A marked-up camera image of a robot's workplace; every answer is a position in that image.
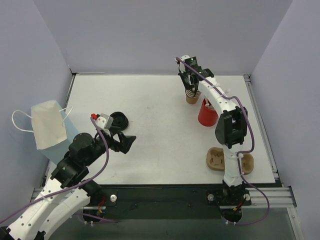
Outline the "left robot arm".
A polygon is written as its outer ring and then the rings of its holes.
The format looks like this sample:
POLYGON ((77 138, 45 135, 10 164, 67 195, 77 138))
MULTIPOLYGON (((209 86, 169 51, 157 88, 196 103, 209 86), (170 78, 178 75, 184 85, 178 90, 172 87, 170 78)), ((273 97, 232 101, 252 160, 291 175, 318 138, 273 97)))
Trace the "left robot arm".
POLYGON ((117 133, 119 140, 97 128, 97 137, 79 133, 68 152, 57 164, 50 179, 36 199, 22 210, 19 218, 1 227, 2 240, 48 240, 73 214, 86 205, 95 206, 102 199, 101 186, 91 177, 88 167, 109 150, 126 154, 136 136, 117 133))

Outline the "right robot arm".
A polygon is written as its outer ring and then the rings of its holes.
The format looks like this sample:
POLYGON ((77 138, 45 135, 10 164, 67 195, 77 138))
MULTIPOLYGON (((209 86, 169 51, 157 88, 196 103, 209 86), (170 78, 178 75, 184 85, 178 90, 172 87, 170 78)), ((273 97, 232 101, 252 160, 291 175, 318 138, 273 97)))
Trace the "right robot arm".
POLYGON ((210 70, 180 70, 178 75, 186 91, 199 91, 218 114, 215 137, 223 149, 223 184, 227 186, 221 197, 225 203, 233 204, 244 192, 242 159, 255 147, 248 111, 236 96, 226 95, 210 70))

